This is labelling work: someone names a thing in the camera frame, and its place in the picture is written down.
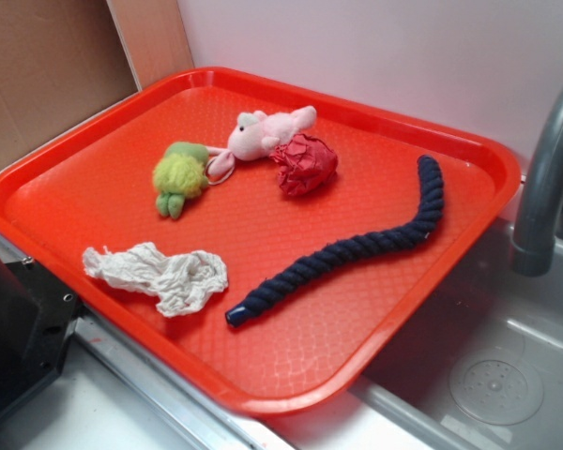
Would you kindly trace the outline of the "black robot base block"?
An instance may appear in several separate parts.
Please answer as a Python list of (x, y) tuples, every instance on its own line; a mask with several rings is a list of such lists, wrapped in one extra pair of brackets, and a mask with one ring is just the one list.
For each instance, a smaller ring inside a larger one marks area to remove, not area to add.
[(0, 259), (0, 422), (60, 376), (79, 310), (42, 264)]

